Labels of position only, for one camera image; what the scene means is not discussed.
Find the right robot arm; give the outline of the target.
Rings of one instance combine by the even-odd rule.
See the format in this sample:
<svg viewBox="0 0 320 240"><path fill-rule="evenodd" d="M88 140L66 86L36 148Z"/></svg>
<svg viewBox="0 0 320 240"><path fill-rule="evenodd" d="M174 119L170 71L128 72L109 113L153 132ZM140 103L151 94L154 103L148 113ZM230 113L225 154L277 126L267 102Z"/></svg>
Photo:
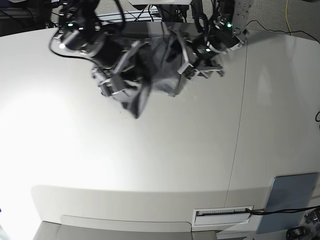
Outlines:
<svg viewBox="0 0 320 240"><path fill-rule="evenodd" d="M97 0L64 0L48 48L62 58L91 62L91 76L102 95L131 97L140 84L136 77L130 80L124 74L135 68L132 60L143 43L124 37L126 17L118 0L119 23L103 24L95 12L98 4Z"/></svg>

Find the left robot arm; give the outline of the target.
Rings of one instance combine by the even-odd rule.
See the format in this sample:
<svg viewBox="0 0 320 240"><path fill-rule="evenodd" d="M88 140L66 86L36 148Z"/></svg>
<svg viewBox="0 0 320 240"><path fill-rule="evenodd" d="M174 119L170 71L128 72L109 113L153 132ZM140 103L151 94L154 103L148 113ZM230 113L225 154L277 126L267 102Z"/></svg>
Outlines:
<svg viewBox="0 0 320 240"><path fill-rule="evenodd" d="M170 29L176 37L181 66L177 72L188 80L200 76L208 79L212 73L225 74L215 57L241 48L247 42L247 22L251 0L213 0L212 15L207 17L197 8L193 20L199 35L191 38L187 32Z"/></svg>

